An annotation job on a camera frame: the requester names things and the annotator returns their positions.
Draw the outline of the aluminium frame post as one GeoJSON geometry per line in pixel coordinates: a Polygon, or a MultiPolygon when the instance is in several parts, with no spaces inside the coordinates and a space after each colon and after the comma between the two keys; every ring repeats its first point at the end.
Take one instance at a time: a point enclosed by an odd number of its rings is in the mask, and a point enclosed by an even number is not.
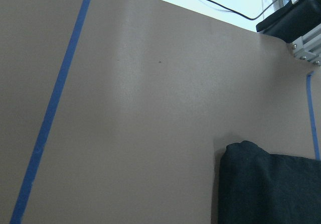
{"type": "Polygon", "coordinates": [[[292,42],[293,56],[320,66],[320,25],[292,42]]]}

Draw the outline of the black graphic t-shirt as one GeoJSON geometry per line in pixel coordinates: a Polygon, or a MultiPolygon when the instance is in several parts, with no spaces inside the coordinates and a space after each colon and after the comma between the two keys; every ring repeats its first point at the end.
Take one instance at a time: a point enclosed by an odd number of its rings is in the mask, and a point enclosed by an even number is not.
{"type": "Polygon", "coordinates": [[[320,223],[320,161],[270,154],[250,141],[228,145],[218,223],[320,223]]]}

